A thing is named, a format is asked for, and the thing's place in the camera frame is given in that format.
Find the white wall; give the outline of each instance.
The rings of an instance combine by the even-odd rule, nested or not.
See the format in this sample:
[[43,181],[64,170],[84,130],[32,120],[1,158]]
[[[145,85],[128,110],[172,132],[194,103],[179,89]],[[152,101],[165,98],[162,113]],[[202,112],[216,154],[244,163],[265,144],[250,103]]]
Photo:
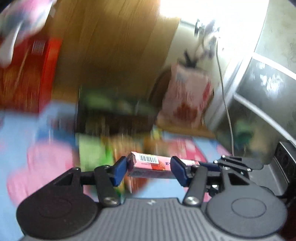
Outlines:
[[[223,7],[219,6],[220,9],[216,9],[213,16],[219,15],[220,17],[218,23],[221,24],[221,38],[218,41],[218,56],[224,75],[231,59],[237,59],[249,51],[249,46],[254,42],[252,30],[254,25],[261,21],[263,9],[266,8],[268,0],[224,0],[221,2],[224,4]],[[194,26],[179,23],[164,66],[175,63],[178,58],[184,59],[185,49],[191,56],[194,56],[198,44],[194,36]],[[210,73],[214,86],[218,87],[220,77],[216,58],[203,60],[198,63],[198,66]]]

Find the metal frame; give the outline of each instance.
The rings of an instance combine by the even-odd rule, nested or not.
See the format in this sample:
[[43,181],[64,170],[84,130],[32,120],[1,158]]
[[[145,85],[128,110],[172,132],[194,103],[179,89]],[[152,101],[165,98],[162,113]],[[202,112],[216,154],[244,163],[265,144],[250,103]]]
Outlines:
[[267,57],[264,57],[264,56],[257,54],[257,53],[253,53],[252,59],[255,59],[255,60],[260,61],[264,64],[267,64],[270,67],[272,67],[272,68],[284,73],[285,75],[291,77],[292,79],[296,80],[296,73],[292,72],[291,70],[278,64],[277,62],[274,62],[273,60],[271,60]]
[[269,125],[271,125],[275,130],[277,130],[277,132],[279,132],[284,138],[286,138],[287,140],[290,140],[296,145],[296,140],[284,128],[282,128],[274,119],[272,119],[269,115],[267,115],[265,112],[259,109],[256,105],[254,105],[253,103],[251,103],[250,101],[248,101],[238,93],[233,94],[233,99],[241,103],[248,109],[250,109],[259,117],[261,117],[264,121],[266,121]]
[[[252,27],[252,38],[250,39],[248,49],[246,50],[245,56],[238,56],[232,59],[226,69],[225,75],[223,77],[223,85],[225,89],[225,102],[226,105],[229,106],[232,99],[233,94],[235,93],[237,87],[239,86],[246,69],[253,57],[256,45],[258,43],[265,17],[267,14],[269,0],[266,0],[262,6],[262,15],[260,16],[260,21],[257,25],[253,25]],[[225,107],[222,102],[222,90],[219,86],[215,90],[214,99],[209,106],[206,114],[205,114],[205,125],[209,130],[215,130],[218,126],[220,120],[225,115]]]

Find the gray gripper base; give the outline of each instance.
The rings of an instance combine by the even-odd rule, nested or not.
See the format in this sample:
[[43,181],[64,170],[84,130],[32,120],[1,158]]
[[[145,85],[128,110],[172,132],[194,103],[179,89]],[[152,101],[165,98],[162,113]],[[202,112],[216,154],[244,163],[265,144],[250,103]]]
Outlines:
[[[105,208],[85,231],[60,241],[238,241],[212,226],[198,208],[177,199],[126,199],[116,208]],[[280,241],[274,234],[256,241]],[[40,241],[25,236],[21,241]]]

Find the pink snack box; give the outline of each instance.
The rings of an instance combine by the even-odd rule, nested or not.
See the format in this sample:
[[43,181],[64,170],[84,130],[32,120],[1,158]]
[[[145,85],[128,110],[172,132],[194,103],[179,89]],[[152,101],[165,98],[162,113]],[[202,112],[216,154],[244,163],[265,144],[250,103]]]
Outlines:
[[[170,157],[131,152],[128,155],[128,176],[145,178],[175,178],[170,170]],[[188,166],[198,161],[181,159]]]

